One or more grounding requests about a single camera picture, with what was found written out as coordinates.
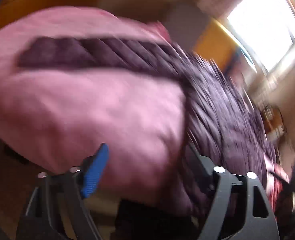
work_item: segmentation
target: blue object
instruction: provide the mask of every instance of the blue object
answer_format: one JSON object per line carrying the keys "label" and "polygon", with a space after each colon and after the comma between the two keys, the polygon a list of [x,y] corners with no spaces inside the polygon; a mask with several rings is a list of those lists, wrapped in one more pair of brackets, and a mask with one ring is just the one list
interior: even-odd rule
{"label": "blue object", "polygon": [[97,189],[102,172],[108,160],[108,147],[105,143],[101,145],[98,152],[94,156],[94,160],[84,173],[83,188],[81,193],[84,198],[88,198]]}

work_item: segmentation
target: dark purple blanket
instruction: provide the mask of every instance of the dark purple blanket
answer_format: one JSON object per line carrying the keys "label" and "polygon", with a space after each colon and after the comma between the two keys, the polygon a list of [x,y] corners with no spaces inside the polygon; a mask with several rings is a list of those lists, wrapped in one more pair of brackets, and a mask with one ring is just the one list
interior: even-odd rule
{"label": "dark purple blanket", "polygon": [[[210,157],[215,165],[231,173],[256,173],[266,187],[264,154],[275,162],[275,152],[265,140],[259,112],[248,111],[242,97],[217,66],[198,55],[186,54],[175,44],[117,38],[41,37],[20,56],[18,64],[33,68],[119,67],[173,79],[181,84],[187,98],[185,144],[193,143],[201,155]],[[209,205],[200,203],[210,200],[191,190],[193,181],[186,181],[185,175],[178,174],[173,179],[184,185],[183,190],[194,204],[192,213],[201,217]],[[175,194],[176,190],[181,189],[169,189],[169,193]]]}

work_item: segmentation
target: window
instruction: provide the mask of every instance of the window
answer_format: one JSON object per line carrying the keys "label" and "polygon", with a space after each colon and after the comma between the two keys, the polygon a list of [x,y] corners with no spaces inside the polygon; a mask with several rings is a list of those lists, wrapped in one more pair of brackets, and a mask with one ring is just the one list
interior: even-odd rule
{"label": "window", "polygon": [[267,72],[295,42],[295,15],[287,0],[243,0],[227,19]]}

